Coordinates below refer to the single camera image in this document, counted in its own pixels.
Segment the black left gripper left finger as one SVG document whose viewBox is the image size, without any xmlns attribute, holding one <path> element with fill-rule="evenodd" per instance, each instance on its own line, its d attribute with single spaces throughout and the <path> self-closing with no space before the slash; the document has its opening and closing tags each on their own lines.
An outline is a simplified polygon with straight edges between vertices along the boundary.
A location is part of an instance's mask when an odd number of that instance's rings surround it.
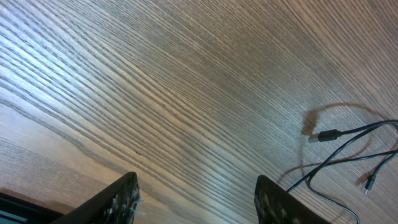
<svg viewBox="0 0 398 224">
<path fill-rule="evenodd" d="M 133 224 L 139 201 L 137 174 L 128 172 L 52 224 Z"/>
</svg>

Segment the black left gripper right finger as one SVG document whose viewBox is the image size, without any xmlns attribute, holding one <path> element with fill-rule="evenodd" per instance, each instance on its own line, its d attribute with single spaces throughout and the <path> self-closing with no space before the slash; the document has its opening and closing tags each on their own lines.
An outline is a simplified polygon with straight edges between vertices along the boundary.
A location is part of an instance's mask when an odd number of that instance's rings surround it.
<svg viewBox="0 0 398 224">
<path fill-rule="evenodd" d="M 259 175 L 254 193 L 259 224 L 329 224 L 265 175 Z"/>
</svg>

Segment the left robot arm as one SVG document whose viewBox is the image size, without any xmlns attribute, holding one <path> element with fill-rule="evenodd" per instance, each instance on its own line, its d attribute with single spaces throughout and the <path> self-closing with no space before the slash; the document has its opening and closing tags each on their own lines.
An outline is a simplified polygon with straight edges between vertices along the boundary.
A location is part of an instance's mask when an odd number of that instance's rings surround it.
<svg viewBox="0 0 398 224">
<path fill-rule="evenodd" d="M 126 173 L 66 215 L 2 193 L 1 223 L 133 224 L 139 199 L 135 172 Z M 257 178 L 254 204 L 259 224 L 328 224 L 264 175 Z"/>
</svg>

